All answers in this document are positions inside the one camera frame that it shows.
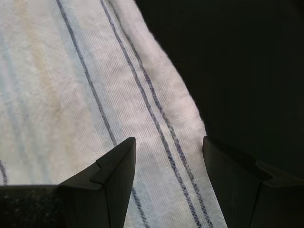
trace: white cloth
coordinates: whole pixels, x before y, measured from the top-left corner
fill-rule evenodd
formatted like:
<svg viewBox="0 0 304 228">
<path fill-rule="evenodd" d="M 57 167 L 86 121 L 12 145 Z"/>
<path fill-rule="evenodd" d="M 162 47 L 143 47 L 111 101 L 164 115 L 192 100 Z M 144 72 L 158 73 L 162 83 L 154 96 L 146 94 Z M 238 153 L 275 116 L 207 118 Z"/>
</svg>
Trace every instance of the white cloth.
<svg viewBox="0 0 304 228">
<path fill-rule="evenodd" d="M 2 0 L 0 127 L 1 183 L 60 183 L 135 137 L 125 227 L 226 227 L 203 122 L 133 0 Z"/>
</svg>

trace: woven texture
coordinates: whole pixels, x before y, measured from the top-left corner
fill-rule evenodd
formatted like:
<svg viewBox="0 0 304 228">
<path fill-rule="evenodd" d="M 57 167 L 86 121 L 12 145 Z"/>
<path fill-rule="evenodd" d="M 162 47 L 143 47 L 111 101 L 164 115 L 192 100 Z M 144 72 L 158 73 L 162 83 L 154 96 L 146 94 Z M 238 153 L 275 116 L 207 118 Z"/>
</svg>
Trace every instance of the woven texture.
<svg viewBox="0 0 304 228">
<path fill-rule="evenodd" d="M 125 227 L 226 227 L 204 125 L 133 0 L 2 0 L 0 182 L 57 184 L 136 137 Z"/>
</svg>

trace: towel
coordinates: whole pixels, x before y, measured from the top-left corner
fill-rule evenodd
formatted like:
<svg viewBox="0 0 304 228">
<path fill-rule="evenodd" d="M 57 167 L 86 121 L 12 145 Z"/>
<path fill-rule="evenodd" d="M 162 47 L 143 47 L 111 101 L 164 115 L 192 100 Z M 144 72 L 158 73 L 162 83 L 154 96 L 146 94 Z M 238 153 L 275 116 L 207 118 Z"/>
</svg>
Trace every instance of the towel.
<svg viewBox="0 0 304 228">
<path fill-rule="evenodd" d="M 133 0 L 2 0 L 0 183 L 58 184 L 127 137 L 127 228 L 224 228 L 204 124 Z"/>
</svg>

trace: black plastic piece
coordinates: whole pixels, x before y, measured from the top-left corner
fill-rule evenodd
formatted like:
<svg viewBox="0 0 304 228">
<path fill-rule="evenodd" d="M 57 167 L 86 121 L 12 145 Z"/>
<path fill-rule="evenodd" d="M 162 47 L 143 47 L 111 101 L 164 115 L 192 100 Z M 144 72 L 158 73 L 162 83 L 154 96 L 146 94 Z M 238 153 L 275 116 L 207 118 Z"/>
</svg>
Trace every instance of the black plastic piece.
<svg viewBox="0 0 304 228">
<path fill-rule="evenodd" d="M 304 180 L 209 137 L 203 155 L 228 228 L 304 226 Z"/>
<path fill-rule="evenodd" d="M 0 227 L 123 228 L 135 161 L 128 138 L 57 186 L 0 187 Z"/>
</svg>

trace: black surface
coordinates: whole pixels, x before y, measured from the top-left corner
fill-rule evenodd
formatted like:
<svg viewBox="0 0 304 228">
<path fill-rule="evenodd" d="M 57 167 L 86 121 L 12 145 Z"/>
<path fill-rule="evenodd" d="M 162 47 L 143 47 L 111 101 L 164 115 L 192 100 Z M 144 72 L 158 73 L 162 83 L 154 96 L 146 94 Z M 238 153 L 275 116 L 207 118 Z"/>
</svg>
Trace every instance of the black surface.
<svg viewBox="0 0 304 228">
<path fill-rule="evenodd" d="M 136 3 L 207 134 L 304 178 L 303 1 Z"/>
<path fill-rule="evenodd" d="M 209 137 L 203 155 L 228 228 L 303 227 L 303 180 Z"/>
<path fill-rule="evenodd" d="M 1 228 L 66 228 L 61 200 L 55 186 L 0 188 Z"/>
</svg>

